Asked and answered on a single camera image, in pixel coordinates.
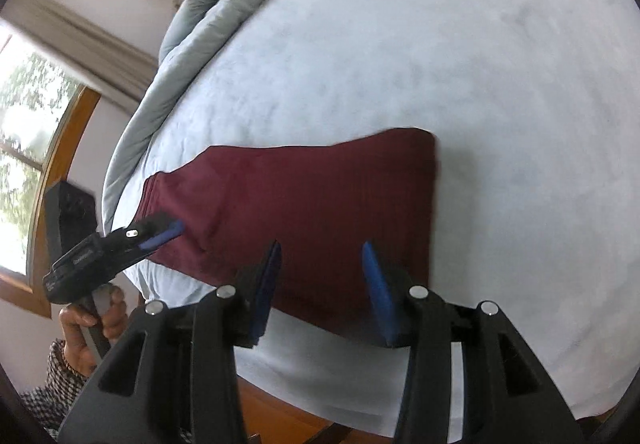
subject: plaid sleeve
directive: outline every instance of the plaid sleeve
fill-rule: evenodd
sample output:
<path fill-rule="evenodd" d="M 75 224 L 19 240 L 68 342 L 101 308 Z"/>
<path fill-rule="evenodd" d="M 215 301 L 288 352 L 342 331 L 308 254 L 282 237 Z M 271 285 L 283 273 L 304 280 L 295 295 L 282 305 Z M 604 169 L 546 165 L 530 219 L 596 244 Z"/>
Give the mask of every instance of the plaid sleeve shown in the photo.
<path fill-rule="evenodd" d="M 66 362 L 64 348 L 64 341 L 53 342 L 49 351 L 47 380 L 44 386 L 20 395 L 33 416 L 49 430 L 58 430 L 86 382 L 86 379 Z"/>

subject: foliage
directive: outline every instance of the foliage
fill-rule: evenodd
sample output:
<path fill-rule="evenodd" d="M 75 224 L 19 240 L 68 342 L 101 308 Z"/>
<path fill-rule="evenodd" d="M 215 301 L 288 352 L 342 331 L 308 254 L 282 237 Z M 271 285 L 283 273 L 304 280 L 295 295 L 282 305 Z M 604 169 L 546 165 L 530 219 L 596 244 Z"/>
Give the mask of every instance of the foliage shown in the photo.
<path fill-rule="evenodd" d="M 20 168 L 24 173 L 22 186 L 11 186 L 11 173 Z M 22 250 L 26 252 L 26 239 L 31 222 L 31 209 L 35 200 L 40 172 L 24 163 L 12 160 L 0 153 L 0 212 L 4 220 L 18 227 L 22 242 Z"/>
<path fill-rule="evenodd" d="M 69 78 L 59 66 L 32 53 L 0 87 L 0 124 L 6 111 L 15 105 L 34 111 L 49 109 L 60 116 L 62 108 L 66 108 L 77 90 L 78 82 Z M 19 139 L 7 137 L 1 130 L 0 140 L 31 160 L 37 160 L 30 148 L 20 146 Z M 39 180 L 38 170 L 0 152 L 0 217 L 18 227 L 23 246 L 29 233 Z"/>

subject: maroon cloth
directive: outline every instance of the maroon cloth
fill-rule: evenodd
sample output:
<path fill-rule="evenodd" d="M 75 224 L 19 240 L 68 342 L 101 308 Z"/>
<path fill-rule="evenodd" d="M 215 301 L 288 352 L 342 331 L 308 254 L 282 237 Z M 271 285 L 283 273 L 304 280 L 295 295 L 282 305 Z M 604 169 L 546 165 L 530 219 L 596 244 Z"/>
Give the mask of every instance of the maroon cloth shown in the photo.
<path fill-rule="evenodd" d="M 340 333 L 369 309 L 365 241 L 427 284 L 436 167 L 433 135 L 415 128 L 335 146 L 212 146 L 149 177 L 136 219 L 180 218 L 183 236 L 149 259 L 215 286 L 278 240 L 273 306 Z"/>

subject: window frame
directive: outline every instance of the window frame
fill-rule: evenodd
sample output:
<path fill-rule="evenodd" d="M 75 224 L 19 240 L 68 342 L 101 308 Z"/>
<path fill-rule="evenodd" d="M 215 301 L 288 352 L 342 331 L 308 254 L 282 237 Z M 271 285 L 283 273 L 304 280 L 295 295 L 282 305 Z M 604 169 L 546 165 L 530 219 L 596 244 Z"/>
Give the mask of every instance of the window frame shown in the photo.
<path fill-rule="evenodd" d="M 51 264 L 47 251 L 44 192 L 60 179 L 68 177 L 76 149 L 100 97 L 95 90 L 81 87 L 67 106 L 51 139 L 47 158 L 42 164 L 35 204 L 31 210 L 26 275 L 0 266 L 0 299 L 45 318 L 51 318 L 51 304 L 44 295 L 42 278 L 48 273 Z M 31 160 L 26 164 L 34 167 Z"/>

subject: metal screw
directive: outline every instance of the metal screw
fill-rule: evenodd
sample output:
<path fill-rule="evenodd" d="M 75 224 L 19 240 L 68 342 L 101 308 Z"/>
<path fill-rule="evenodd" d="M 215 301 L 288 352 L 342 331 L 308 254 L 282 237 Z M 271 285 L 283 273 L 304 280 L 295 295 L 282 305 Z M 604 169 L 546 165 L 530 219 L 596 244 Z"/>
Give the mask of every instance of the metal screw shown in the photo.
<path fill-rule="evenodd" d="M 161 313 L 162 310 L 164 310 L 164 303 L 157 299 L 150 301 L 145 305 L 145 312 L 150 316 L 155 316 L 156 314 Z"/>
<path fill-rule="evenodd" d="M 414 285 L 409 289 L 409 296 L 415 299 L 425 299 L 429 295 L 429 289 L 421 285 Z"/>
<path fill-rule="evenodd" d="M 233 285 L 223 285 L 216 289 L 216 296 L 219 298 L 232 298 L 236 295 L 236 288 Z"/>
<path fill-rule="evenodd" d="M 480 304 L 480 310 L 488 316 L 493 316 L 500 312 L 500 307 L 498 307 L 493 301 L 483 301 Z"/>

